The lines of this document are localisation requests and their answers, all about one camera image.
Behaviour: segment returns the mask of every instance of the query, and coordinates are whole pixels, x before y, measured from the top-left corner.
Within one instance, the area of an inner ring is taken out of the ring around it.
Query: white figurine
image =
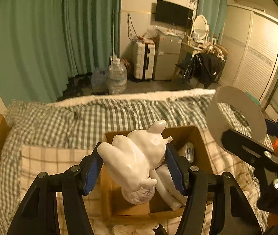
[[[165,144],[172,138],[163,139],[161,132],[166,121],[160,120],[148,130],[135,130],[128,136],[116,135],[112,144],[103,142],[98,153],[112,179],[129,192],[151,187],[157,180],[149,178],[149,170],[157,168],[165,158]]]

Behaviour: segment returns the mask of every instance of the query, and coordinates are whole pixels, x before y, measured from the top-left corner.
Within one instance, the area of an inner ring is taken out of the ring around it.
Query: green and white checkered fabric
[[[92,150],[105,132],[148,129],[160,119],[165,119],[168,127],[193,124],[205,129],[205,111],[212,97],[208,94],[166,101],[98,99],[72,107],[13,102],[6,114],[12,130],[1,153],[0,235],[7,233],[21,200],[22,145]],[[250,136],[244,117],[230,106],[220,105],[229,123]],[[271,146],[268,138],[265,144]],[[266,227],[266,218],[258,220]]]

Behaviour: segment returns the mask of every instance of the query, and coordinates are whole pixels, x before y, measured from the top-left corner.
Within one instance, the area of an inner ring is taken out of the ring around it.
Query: gray floor
[[[177,78],[174,82],[171,81],[142,81],[133,82],[128,80],[127,88],[123,94],[136,94],[136,93],[148,93],[156,91],[179,91],[179,90],[190,90],[195,88],[197,81],[192,79],[190,84],[182,84],[181,79]],[[210,85],[209,89],[216,89],[219,86],[217,83]],[[83,88],[84,95],[91,95],[93,92],[97,92],[90,87]]]

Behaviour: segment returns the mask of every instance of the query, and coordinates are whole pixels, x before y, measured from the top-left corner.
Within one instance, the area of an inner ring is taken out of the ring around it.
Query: refrigerator door
[[[154,80],[171,80],[178,58],[179,54],[157,54],[152,78]]]
[[[157,52],[179,54],[181,42],[182,42],[181,38],[177,36],[161,34],[159,35],[158,42],[157,42]]]

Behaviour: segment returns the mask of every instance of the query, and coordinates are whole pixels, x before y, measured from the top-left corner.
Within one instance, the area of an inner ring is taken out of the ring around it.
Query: television
[[[193,10],[176,3],[157,0],[155,21],[164,22],[173,26],[191,28]]]

